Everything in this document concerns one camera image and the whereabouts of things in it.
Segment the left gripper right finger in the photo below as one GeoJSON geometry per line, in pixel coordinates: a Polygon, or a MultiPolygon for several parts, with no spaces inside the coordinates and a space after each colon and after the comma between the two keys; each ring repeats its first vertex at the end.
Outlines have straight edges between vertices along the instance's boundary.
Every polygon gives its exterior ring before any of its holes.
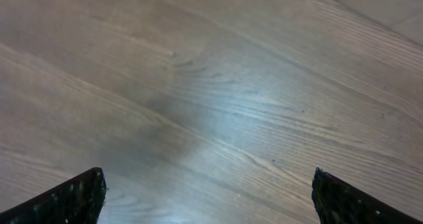
{"type": "Polygon", "coordinates": [[[317,167],[311,198],[321,224],[422,224],[317,167]]]}

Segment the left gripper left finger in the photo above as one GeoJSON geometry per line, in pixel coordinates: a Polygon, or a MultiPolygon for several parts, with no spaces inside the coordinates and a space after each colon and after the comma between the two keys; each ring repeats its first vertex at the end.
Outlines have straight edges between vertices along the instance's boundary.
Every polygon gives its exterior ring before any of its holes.
{"type": "Polygon", "coordinates": [[[97,224],[106,196],[101,168],[68,181],[1,213],[1,224],[97,224]]]}

